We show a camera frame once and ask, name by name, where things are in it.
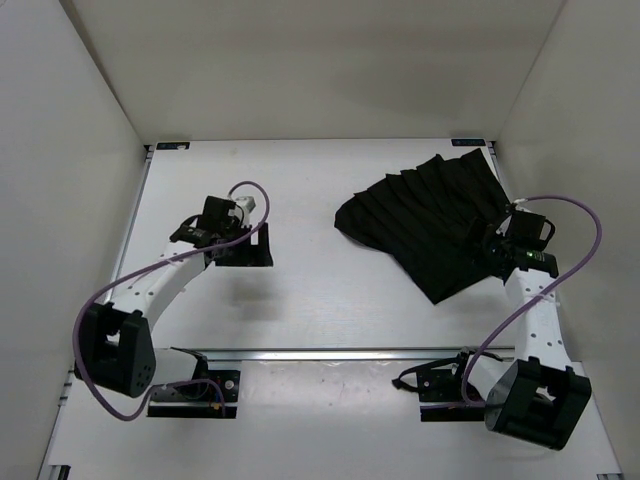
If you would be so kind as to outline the black pleated skirt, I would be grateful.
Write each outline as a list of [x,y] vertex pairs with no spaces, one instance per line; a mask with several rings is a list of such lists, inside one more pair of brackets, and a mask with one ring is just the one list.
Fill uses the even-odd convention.
[[471,222],[499,226],[510,201],[483,153],[475,149],[446,160],[388,174],[357,192],[336,212],[334,226],[352,240],[392,256],[434,304],[489,277],[502,258],[485,249],[473,260],[464,251]]

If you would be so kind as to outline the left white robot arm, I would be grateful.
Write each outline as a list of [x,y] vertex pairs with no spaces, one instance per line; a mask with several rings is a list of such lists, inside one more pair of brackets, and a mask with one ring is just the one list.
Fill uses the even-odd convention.
[[202,212],[170,235],[158,268],[135,274],[109,301],[86,309],[74,332],[75,374],[91,391],[138,398],[154,386],[174,384],[188,398],[206,392],[204,357],[186,347],[156,348],[152,331],[207,268],[272,266],[268,225],[251,220],[255,206],[251,196],[207,197]]

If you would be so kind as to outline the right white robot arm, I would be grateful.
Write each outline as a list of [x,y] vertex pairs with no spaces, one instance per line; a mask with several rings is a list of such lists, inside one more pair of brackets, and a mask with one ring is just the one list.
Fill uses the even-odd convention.
[[448,387],[466,406],[483,410],[488,430],[560,451],[592,387],[575,372],[561,334],[561,276],[546,250],[554,233],[546,217],[516,204],[492,224],[474,223],[469,241],[502,280],[514,311],[449,374]]

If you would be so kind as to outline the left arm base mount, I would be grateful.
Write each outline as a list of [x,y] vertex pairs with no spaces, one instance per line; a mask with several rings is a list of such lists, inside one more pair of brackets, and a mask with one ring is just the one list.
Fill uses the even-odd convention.
[[160,349],[151,386],[149,418],[234,419],[241,363],[211,359],[195,350]]

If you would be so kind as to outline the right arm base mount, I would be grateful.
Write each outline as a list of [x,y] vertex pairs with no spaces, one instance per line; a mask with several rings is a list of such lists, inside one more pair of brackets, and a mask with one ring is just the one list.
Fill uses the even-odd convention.
[[462,380],[475,349],[463,348],[454,357],[437,359],[402,371],[391,383],[397,390],[419,397],[422,422],[482,421],[491,429],[492,411],[484,402],[513,361],[483,352],[467,381],[468,404],[461,393]]

